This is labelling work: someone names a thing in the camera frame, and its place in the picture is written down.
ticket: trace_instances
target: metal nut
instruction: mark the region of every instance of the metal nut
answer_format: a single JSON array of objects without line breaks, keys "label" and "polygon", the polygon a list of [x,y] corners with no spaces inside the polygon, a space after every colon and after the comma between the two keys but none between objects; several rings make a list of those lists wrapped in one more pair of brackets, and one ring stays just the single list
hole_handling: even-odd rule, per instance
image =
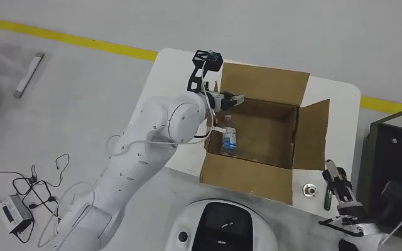
[{"label": "metal nut", "polygon": [[307,198],[314,198],[317,195],[317,187],[311,183],[305,184],[303,186],[303,194]]}]

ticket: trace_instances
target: bottle label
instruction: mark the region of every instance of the bottle label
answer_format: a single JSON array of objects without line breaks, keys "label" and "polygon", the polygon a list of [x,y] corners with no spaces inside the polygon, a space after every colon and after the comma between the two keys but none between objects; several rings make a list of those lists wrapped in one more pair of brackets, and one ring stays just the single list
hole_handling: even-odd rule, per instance
[{"label": "bottle label", "polygon": [[235,150],[236,149],[236,129],[231,127],[225,127],[224,133],[224,149]]}]

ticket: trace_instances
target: yellow line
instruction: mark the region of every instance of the yellow line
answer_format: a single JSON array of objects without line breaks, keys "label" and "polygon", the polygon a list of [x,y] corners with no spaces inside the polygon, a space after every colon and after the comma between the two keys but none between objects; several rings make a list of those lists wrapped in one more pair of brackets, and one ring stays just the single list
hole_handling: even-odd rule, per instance
[{"label": "yellow line", "polygon": [[385,112],[387,114],[395,114],[402,111],[401,103],[366,96],[362,96],[360,107],[369,110],[376,110],[378,112]]},{"label": "yellow line", "polygon": [[[37,36],[49,40],[60,41],[63,43],[69,43],[71,45],[83,46],[94,50],[100,50],[119,55],[130,56],[142,60],[155,61],[156,56],[158,55],[158,52],[156,51],[148,51],[131,46],[118,45],[115,43],[94,40],[91,38],[83,38],[81,36],[73,36],[57,31],[50,31],[48,29],[42,29],[38,27],[1,21],[1,20],[0,20],[0,29],[14,31],[16,33],[24,33],[31,36]],[[378,112],[385,112],[389,114],[395,114],[397,112],[402,111],[401,103],[375,99],[366,96],[362,97],[360,106],[365,109],[376,110]]]},{"label": "yellow line", "polygon": [[41,29],[7,21],[0,21],[0,29],[14,31],[17,33],[24,33],[31,36],[38,36],[40,38],[60,41],[63,43],[69,43],[71,45],[83,46],[86,48],[106,51],[119,55],[130,56],[142,60],[155,61],[158,54],[156,51],[148,51],[131,46],[118,45],[115,43],[93,40],[91,38],[83,38],[81,36],[73,36],[61,32],[50,31],[48,29]]}]

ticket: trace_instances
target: open cardboard box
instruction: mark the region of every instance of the open cardboard box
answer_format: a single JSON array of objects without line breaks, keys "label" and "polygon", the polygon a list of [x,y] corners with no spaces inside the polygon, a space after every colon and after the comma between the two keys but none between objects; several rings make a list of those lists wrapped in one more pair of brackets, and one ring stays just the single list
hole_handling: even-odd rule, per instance
[{"label": "open cardboard box", "polygon": [[[244,94],[226,111],[236,128],[234,156],[222,134],[206,144],[200,182],[292,204],[292,169],[323,170],[329,100],[300,107],[309,73],[225,63],[220,91]],[[223,122],[224,113],[217,114]]]}]

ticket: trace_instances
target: white table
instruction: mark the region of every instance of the white table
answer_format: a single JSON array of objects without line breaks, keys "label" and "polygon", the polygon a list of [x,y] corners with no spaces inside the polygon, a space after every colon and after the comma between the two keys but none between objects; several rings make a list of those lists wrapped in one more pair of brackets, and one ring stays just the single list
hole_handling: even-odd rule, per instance
[{"label": "white table", "polygon": [[[174,98],[187,91],[188,79],[194,69],[193,55],[194,52],[170,48],[159,52],[130,123],[137,118],[148,98],[160,95]],[[225,62],[239,63],[230,60]],[[210,83],[217,81],[220,85],[221,76],[222,69],[219,72],[208,72],[205,80]],[[348,178],[352,171],[360,98],[360,90],[354,85],[310,76],[301,103],[304,107],[330,99],[325,158],[333,159],[337,166],[343,167]],[[205,131],[206,124],[203,123],[198,129],[198,134]],[[179,146],[166,166],[183,173],[200,176],[205,155],[203,144]],[[307,183],[313,183],[317,187],[317,197],[307,198],[303,195],[302,187]],[[293,206],[295,208],[323,217],[337,215],[337,201],[334,196],[331,210],[325,211],[323,208],[325,189],[326,183],[321,171],[293,170]]]}]

